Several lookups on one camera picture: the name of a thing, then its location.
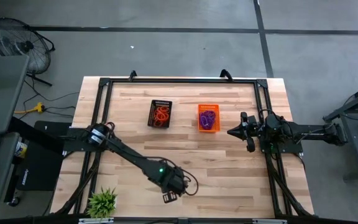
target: potted plant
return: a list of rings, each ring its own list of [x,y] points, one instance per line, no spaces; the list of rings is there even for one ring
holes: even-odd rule
[[[89,207],[87,215],[90,215],[91,218],[108,218],[110,214],[114,213],[116,210],[116,199],[117,195],[114,194],[114,190],[103,190],[98,194],[93,194],[89,198]]]

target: wooden tabletop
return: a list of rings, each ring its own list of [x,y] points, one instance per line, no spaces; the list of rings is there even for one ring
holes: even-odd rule
[[[99,78],[84,77],[73,127],[85,128],[91,123]],[[283,79],[267,80],[273,110],[291,121]],[[101,120],[105,95],[106,90],[101,100],[98,122]],[[173,102],[168,129],[147,126],[152,100]],[[205,103],[219,105],[221,131],[218,133],[198,131],[197,105]],[[256,151],[249,153],[245,142],[226,133],[240,123],[241,111],[247,112],[249,116],[257,115],[252,85],[115,83],[108,121],[116,124],[116,136],[145,156],[171,159],[196,176],[200,189],[195,196],[184,195],[176,202],[164,204],[160,188],[149,182],[139,168],[117,154],[104,152],[96,192],[101,187],[116,188],[117,210],[112,216],[273,217],[266,163],[258,140],[255,139]],[[83,152],[76,152],[63,161],[51,212],[61,208],[76,189],[83,158]],[[283,163],[289,189],[302,206],[313,213],[305,172],[299,158],[283,154]],[[82,210],[86,205],[88,189],[85,189]],[[194,182],[191,182],[188,191],[194,190]],[[280,207],[284,211],[281,190],[278,194]]]

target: concrete floor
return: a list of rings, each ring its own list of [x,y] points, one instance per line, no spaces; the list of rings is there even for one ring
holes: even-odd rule
[[[266,29],[358,30],[358,1],[259,2]],[[2,16],[50,26],[257,28],[251,0],[0,0]],[[54,86],[36,85],[47,98],[78,91],[83,76],[129,75],[131,70],[139,75],[215,77],[226,68],[234,77],[266,77],[258,34],[42,35],[51,39],[57,49],[52,53],[49,70],[42,75]],[[324,115],[358,90],[358,35],[267,35],[267,43],[274,77],[285,79],[297,123],[323,124]],[[32,95],[32,90],[25,86],[17,108],[22,109],[23,100]],[[38,101],[32,100],[28,105]],[[76,101],[76,96],[70,96],[48,106],[75,105]],[[24,118],[29,124],[37,120],[70,122],[70,118],[52,114],[30,114]],[[315,214],[358,221],[358,181],[342,181],[344,174],[358,170],[354,152],[348,146],[323,142],[304,141],[302,145]],[[51,194],[26,192],[19,206],[1,205],[0,217],[40,215]]]

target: fan grille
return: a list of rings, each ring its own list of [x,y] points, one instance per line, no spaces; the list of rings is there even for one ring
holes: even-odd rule
[[[27,72],[41,74],[50,65],[50,53],[41,36],[17,19],[0,18],[0,54],[28,55]]]

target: black basket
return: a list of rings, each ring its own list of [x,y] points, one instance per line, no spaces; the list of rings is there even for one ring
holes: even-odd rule
[[[166,106],[168,107],[168,119],[162,123],[162,125],[158,125],[159,121],[156,121],[154,118],[154,113],[156,112],[158,107]],[[165,101],[165,100],[152,100],[152,104],[150,106],[150,113],[149,113],[149,122],[147,123],[148,126],[153,128],[169,128],[169,122],[171,120],[171,112],[172,112],[172,101]]]

